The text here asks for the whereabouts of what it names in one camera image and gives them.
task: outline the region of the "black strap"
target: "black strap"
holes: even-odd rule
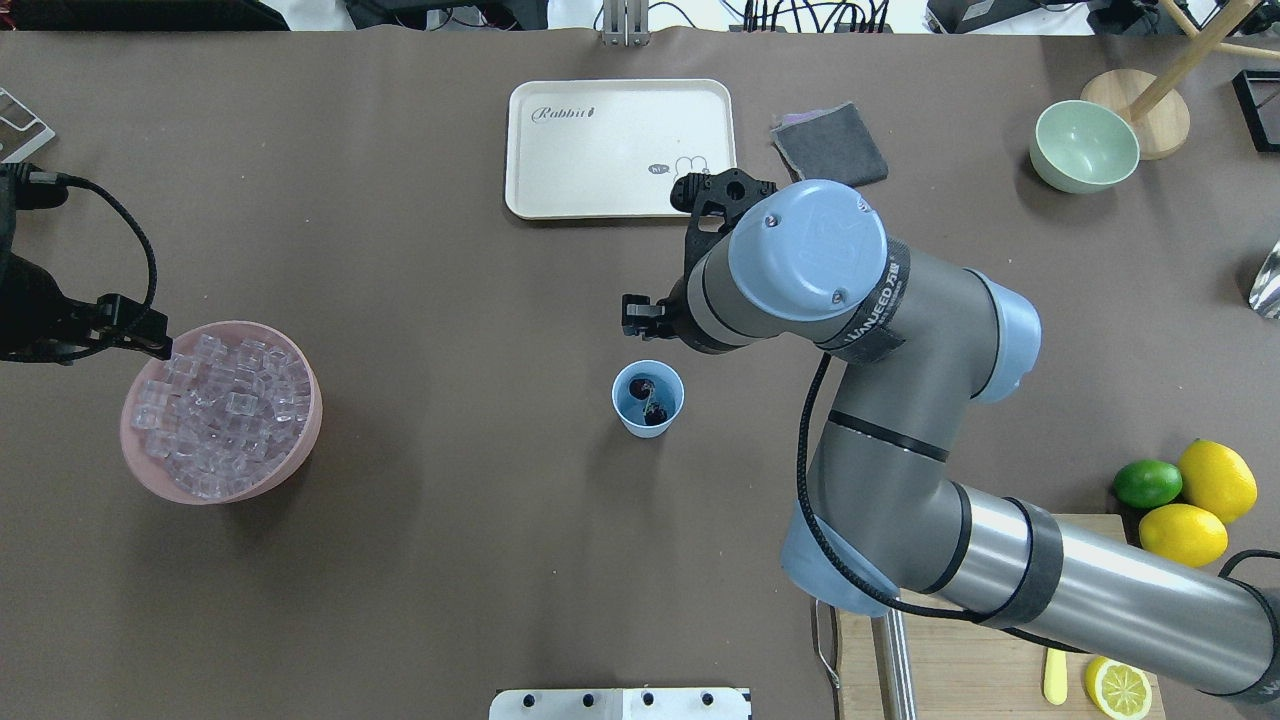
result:
[[[911,274],[911,250],[906,243],[888,238],[884,270],[876,287],[850,316],[845,327],[818,347],[845,363],[869,364],[897,350],[905,340],[888,329],[897,313]]]
[[[873,437],[878,441],[887,442],[890,445],[896,445],[902,450],[909,450],[916,455],[923,455],[931,460],[937,460],[938,462],[946,462],[947,457],[951,455],[948,451],[924,442],[923,439],[915,439],[911,436],[904,436],[900,432],[891,430],[886,427],[877,425],[870,420],[863,420],[861,418],[854,418],[852,415],[846,415],[840,410],[832,410],[827,415],[828,423],[835,423],[842,428],[863,433],[864,436]]]
[[[1027,518],[1030,551],[1027,570],[1005,605],[982,620],[988,628],[1014,628],[1039,618],[1048,607],[1062,578],[1062,529],[1046,510],[1015,497],[1006,497]]]
[[[1253,596],[1254,600],[1262,606],[1262,611],[1267,615],[1267,621],[1271,623],[1271,664],[1262,673],[1256,683],[1244,688],[1238,693],[1208,693],[1213,697],[1221,697],[1231,702],[1238,702],[1240,705],[1265,705],[1274,702],[1280,698],[1280,626],[1276,624],[1276,616],[1280,616],[1280,594],[1276,591],[1262,591],[1260,592],[1253,585],[1236,580],[1235,578],[1226,578],[1226,580],[1233,582]]]

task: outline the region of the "lemon slice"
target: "lemon slice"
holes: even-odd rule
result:
[[[1151,683],[1137,667],[1097,657],[1084,669],[1084,689],[1107,717],[1139,720],[1151,712]]]

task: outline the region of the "wooden stand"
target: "wooden stand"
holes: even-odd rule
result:
[[[1192,37],[1190,46],[1160,77],[1142,70],[1111,70],[1089,81],[1082,100],[1110,108],[1125,119],[1138,136],[1143,160],[1172,155],[1190,133],[1190,111],[1174,87],[1198,65],[1261,0],[1231,0],[1204,29]]]

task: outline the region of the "brown table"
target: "brown table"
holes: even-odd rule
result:
[[[1211,437],[1262,482],[1231,550],[1276,546],[1280,332],[1239,284],[1276,240],[1280,173],[1231,96],[1248,61],[1199,67],[1181,86],[1188,146],[1115,191],[1065,196],[1027,161],[1043,108],[1180,47],[0,35],[0,85],[60,133],[36,160],[137,215],[172,327],[275,325],[325,392],[298,477],[192,509],[120,459],[141,356],[0,369],[0,715],[463,719],[503,688],[714,683],[750,687],[758,717],[831,716],[809,603],[777,564],[818,355],[795,338],[724,357],[623,338],[620,295],[669,288],[682,225],[511,215],[507,96],[532,78],[718,78],[740,165],[778,181],[772,118],[856,101],[890,163],[865,192],[891,232],[984,269],[1043,318],[1039,366],[973,410],[954,477],[1096,512],[1119,466]],[[23,214],[15,249],[69,295],[141,295],[137,249],[88,196]],[[659,441],[631,438],[609,407],[637,357],[687,387]],[[1247,575],[1276,584],[1258,565]],[[1170,717],[1222,712],[1164,688]]]

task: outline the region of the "pink bowl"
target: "pink bowl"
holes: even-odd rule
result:
[[[292,340],[285,337],[284,333],[266,325],[246,320],[225,320],[221,323],[210,323],[174,338],[173,351],[183,355],[191,355],[196,347],[196,341],[198,341],[200,336],[204,333],[218,337],[227,345],[238,345],[242,340],[248,338],[265,342],[269,346],[278,345],[296,352],[298,357],[302,359],[302,364],[307,369],[307,379],[311,382],[311,411],[307,415],[307,421],[302,424],[302,434],[298,437],[298,442],[293,446],[293,450],[291,450],[284,457],[284,462],[282,462],[280,466],[262,482],[243,492],[218,500],[198,497],[191,495],[175,483],[173,478],[169,477],[169,471],[165,470],[161,460],[147,455],[146,432],[136,429],[132,424],[133,407],[137,404],[138,391],[142,389],[142,383],[147,380],[157,380],[165,375],[164,363],[154,359],[148,360],[142,368],[142,372],[138,373],[138,377],[134,378],[133,384],[129,387],[128,397],[124,398],[124,410],[120,411],[120,448],[124,451],[124,462],[128,464],[129,470],[133,471],[133,477],[136,477],[143,487],[165,500],[182,502],[184,505],[218,505],[262,495],[264,492],[283,483],[289,475],[297,471],[297,469],[302,465],[302,461],[311,454],[311,448],[316,445],[316,437],[320,434],[320,384],[316,382],[316,375],[311,369],[311,363],[307,361],[306,355],[302,354],[302,350],[298,348]]]

